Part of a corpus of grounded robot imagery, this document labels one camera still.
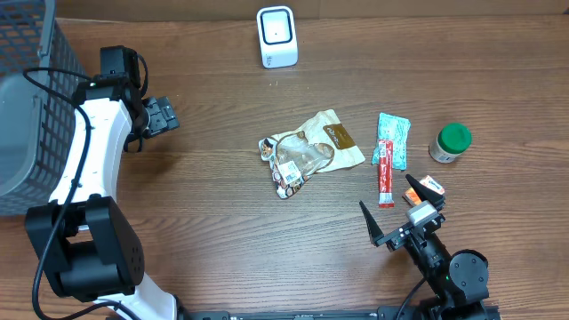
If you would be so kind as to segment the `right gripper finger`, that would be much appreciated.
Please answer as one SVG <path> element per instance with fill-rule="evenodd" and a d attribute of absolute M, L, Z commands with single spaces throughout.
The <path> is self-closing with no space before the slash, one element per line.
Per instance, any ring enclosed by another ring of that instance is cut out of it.
<path fill-rule="evenodd" d="M 432 179 L 417 180 L 411 174 L 406 174 L 405 178 L 410 187 L 405 191 L 405 200 L 411 206 L 417 206 L 424 201 L 428 201 L 435 208 L 445 206 L 444 189 L 436 183 L 436 188 L 432 188 Z"/>
<path fill-rule="evenodd" d="M 368 235 L 370 237 L 371 243 L 372 244 L 381 244 L 381 240 L 384 237 L 384 234 L 381 231 L 381 228 L 377 224 L 374 217 L 371 215 L 368 208 L 365 206 L 364 202 L 359 201 L 359 205 L 360 205 L 361 211 L 365 217 L 365 222 L 366 222 Z"/>

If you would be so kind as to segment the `green lid jar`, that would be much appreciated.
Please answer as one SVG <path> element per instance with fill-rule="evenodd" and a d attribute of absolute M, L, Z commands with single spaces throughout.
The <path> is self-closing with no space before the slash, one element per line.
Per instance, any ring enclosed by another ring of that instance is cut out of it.
<path fill-rule="evenodd" d="M 431 157 L 442 164 L 454 162 L 472 143 L 472 134 L 461 123 L 446 125 L 429 145 Z"/>

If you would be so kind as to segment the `light green packet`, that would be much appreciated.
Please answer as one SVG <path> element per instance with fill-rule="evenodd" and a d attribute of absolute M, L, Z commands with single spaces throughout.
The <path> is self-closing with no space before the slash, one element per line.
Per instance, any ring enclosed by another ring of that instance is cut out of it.
<path fill-rule="evenodd" d="M 400 116 L 380 113 L 377 126 L 379 140 L 393 142 L 393 168 L 405 171 L 407 169 L 407 138 L 411 122 Z"/>

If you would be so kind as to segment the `grey plastic mesh basket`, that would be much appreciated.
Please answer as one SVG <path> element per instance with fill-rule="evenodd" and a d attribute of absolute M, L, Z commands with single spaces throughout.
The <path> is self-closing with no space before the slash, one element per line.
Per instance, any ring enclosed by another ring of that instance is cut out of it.
<path fill-rule="evenodd" d="M 54 0 L 1 3 L 1 214 L 47 203 L 74 130 L 71 96 L 84 73 Z"/>

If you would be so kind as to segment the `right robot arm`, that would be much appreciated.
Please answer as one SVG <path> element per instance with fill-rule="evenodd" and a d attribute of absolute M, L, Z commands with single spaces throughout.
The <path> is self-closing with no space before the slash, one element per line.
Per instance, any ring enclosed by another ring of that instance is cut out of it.
<path fill-rule="evenodd" d="M 421 272 L 421 280 L 413 287 L 397 309 L 395 319 L 494 319 L 499 312 L 488 309 L 484 300 L 487 287 L 488 260 L 480 252 L 447 251 L 436 231 L 445 217 L 445 196 L 424 186 L 412 175 L 406 179 L 421 203 L 408 210 L 408 222 L 384 234 L 364 203 L 360 203 L 371 244 L 386 245 L 392 252 L 404 248 Z"/>

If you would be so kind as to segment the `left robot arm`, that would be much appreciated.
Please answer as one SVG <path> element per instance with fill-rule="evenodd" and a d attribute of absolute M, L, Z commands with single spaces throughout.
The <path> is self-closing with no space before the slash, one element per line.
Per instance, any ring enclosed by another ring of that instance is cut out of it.
<path fill-rule="evenodd" d="M 100 73 L 83 76 L 72 97 L 76 126 L 67 162 L 48 204 L 31 207 L 25 229 L 39 259 L 32 287 L 36 315 L 46 278 L 53 292 L 88 303 L 72 314 L 111 308 L 121 319 L 186 319 L 180 300 L 145 272 L 140 239 L 116 203 L 121 155 L 133 141 L 180 123 L 166 97 L 146 95 L 148 66 L 133 49 L 100 51 Z"/>

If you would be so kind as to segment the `red snack bar wrapper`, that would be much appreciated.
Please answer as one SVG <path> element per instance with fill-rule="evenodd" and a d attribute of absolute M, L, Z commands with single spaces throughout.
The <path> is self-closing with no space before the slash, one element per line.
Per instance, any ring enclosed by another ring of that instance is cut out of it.
<path fill-rule="evenodd" d="M 378 140 L 378 147 L 379 207 L 392 208 L 395 205 L 392 196 L 393 141 Z"/>

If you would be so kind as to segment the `brown Pantree snack pouch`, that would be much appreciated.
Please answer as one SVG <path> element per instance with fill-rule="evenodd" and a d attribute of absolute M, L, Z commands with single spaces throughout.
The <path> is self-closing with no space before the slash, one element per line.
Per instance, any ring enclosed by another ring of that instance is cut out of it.
<path fill-rule="evenodd" d="M 281 199 L 294 196 L 316 174 L 349 169 L 365 160 L 332 109 L 318 112 L 294 131 L 263 138 L 258 146 Z"/>

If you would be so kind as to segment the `orange snack packet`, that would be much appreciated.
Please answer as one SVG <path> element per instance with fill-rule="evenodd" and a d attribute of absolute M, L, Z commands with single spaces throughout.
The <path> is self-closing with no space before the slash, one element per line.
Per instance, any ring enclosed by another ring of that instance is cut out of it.
<path fill-rule="evenodd" d="M 429 175 L 426 175 L 420 179 L 420 184 L 437 192 L 439 195 L 443 195 L 445 193 L 444 187 Z M 411 206 L 416 206 L 421 203 L 419 196 L 413 190 L 413 188 L 408 188 L 404 192 L 403 199 Z"/>

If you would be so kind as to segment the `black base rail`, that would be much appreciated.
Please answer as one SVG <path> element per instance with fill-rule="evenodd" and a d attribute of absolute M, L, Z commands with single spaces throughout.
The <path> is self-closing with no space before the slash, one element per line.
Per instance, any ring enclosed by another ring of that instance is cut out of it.
<path fill-rule="evenodd" d="M 402 311 L 398 319 L 430 319 L 420 316 L 419 311 L 414 307 L 407 307 Z M 228 311 L 185 311 L 183 317 L 179 319 L 191 320 L 394 320 L 397 316 L 398 307 L 379 307 L 376 310 L 334 310 L 320 312 L 275 312 L 275 313 L 246 313 L 231 314 Z M 447 319 L 489 319 L 500 320 L 501 315 L 497 307 L 487 309 L 487 316 L 458 317 L 453 316 Z"/>

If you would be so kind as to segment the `white barcode scanner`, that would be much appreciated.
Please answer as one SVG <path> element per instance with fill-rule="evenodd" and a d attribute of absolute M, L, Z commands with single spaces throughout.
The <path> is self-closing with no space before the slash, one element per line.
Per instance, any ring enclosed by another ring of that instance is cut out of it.
<path fill-rule="evenodd" d="M 295 65 L 299 58 L 293 11 L 285 5 L 261 8 L 256 15 L 264 68 Z"/>

